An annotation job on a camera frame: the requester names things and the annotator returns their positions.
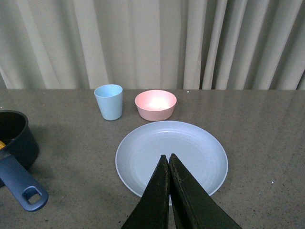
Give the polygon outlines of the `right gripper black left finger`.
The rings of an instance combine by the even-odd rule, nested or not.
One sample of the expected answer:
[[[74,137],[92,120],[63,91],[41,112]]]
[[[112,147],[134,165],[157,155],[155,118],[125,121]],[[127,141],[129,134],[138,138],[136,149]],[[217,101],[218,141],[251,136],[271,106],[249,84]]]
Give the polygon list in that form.
[[[167,229],[169,220],[170,168],[165,155],[160,160],[144,193],[123,224],[123,229]]]

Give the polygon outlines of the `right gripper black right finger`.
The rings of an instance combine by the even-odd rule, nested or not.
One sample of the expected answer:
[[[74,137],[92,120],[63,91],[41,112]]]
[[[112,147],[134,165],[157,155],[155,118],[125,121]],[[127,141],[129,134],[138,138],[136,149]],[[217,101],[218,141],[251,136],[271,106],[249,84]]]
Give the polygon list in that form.
[[[219,207],[180,159],[171,154],[170,195],[177,229],[239,229]]]

